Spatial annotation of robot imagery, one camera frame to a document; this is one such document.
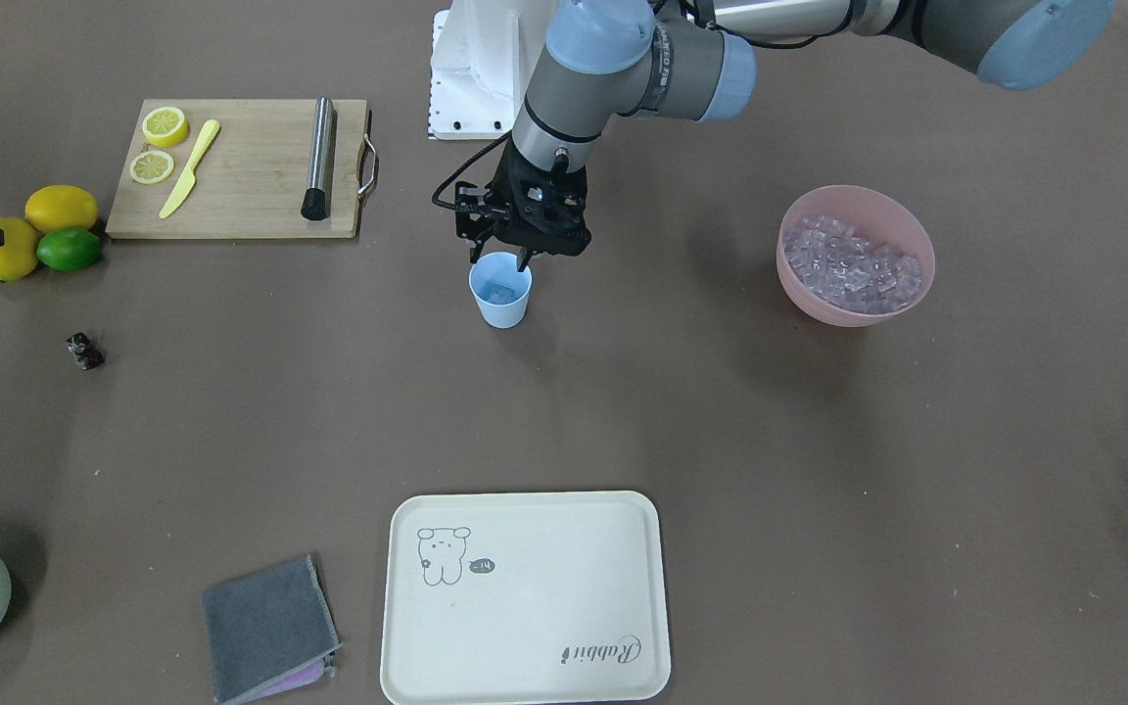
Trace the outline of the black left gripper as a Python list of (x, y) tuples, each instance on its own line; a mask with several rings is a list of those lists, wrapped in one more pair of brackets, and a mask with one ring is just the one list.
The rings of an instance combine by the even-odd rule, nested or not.
[(504, 152), (487, 186), (453, 184), (456, 236), (469, 241), (476, 264), (492, 238), (515, 250), (515, 272), (537, 255), (576, 258), (591, 243), (584, 220), (587, 169), (538, 169), (518, 152)]

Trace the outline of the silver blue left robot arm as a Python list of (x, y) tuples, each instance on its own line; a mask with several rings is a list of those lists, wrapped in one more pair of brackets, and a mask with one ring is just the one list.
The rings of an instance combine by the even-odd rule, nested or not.
[(453, 173), (435, 192), (472, 263), (491, 240), (525, 271), (590, 245), (587, 164), (610, 118), (734, 118), (757, 79), (757, 50), (805, 49), (840, 34), (890, 36), (1024, 92), (1083, 58), (1110, 1), (555, 1), (497, 167)]

